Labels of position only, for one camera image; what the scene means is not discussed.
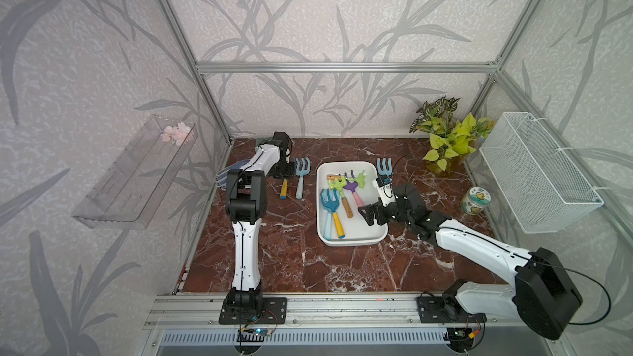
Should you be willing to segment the light blue fork white handle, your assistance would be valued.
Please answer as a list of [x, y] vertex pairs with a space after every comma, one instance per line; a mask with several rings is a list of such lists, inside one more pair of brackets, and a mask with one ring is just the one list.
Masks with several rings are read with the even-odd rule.
[[298, 176], [296, 199], [303, 199], [304, 178], [310, 173], [311, 161], [309, 158], [295, 158], [295, 173]]

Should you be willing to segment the dark blue fork yellow handle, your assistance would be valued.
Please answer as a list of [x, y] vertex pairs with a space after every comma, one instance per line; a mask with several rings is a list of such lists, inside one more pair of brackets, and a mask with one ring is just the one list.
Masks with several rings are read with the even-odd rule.
[[281, 191], [280, 191], [280, 199], [286, 199], [288, 195], [288, 178], [285, 177], [283, 179]]

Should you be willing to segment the light blue rake white handle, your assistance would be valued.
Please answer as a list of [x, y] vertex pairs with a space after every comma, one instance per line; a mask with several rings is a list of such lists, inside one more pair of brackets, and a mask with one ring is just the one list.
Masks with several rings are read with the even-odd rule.
[[376, 163], [378, 177], [390, 181], [393, 173], [392, 158], [378, 158]]

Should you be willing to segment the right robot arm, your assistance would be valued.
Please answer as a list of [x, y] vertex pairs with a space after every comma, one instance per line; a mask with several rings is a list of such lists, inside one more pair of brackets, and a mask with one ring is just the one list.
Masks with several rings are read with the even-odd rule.
[[457, 280], [441, 296], [447, 316], [503, 316], [521, 320], [549, 340], [561, 337], [583, 299], [558, 257], [545, 248], [513, 247], [471, 229], [448, 214], [428, 209], [417, 189], [397, 186], [358, 209], [369, 225], [403, 224], [423, 241], [457, 253], [504, 280], [503, 285]]

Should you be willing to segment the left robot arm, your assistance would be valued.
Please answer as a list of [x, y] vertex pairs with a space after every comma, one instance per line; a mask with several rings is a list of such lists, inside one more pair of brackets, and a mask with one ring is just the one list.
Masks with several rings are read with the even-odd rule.
[[258, 258], [262, 219], [267, 211], [268, 175], [287, 176], [294, 169], [289, 162], [291, 138], [276, 131], [257, 146], [255, 155], [224, 171], [225, 210], [234, 230], [236, 267], [232, 288], [226, 298], [229, 308], [238, 312], [262, 314], [264, 306]]

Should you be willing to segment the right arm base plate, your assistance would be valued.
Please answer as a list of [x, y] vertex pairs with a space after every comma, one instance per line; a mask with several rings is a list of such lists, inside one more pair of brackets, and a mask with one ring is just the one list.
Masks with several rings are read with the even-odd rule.
[[487, 322], [485, 314], [470, 314], [454, 300], [445, 300], [442, 296], [423, 293], [416, 299], [417, 312], [421, 323], [435, 324], [474, 324]]

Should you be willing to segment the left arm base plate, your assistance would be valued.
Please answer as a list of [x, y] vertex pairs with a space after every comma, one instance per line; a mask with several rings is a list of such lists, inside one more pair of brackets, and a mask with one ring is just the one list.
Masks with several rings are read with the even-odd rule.
[[221, 308], [219, 324], [284, 324], [287, 311], [288, 298], [264, 297], [262, 299], [256, 298], [254, 301], [240, 301], [231, 296], [227, 296]]

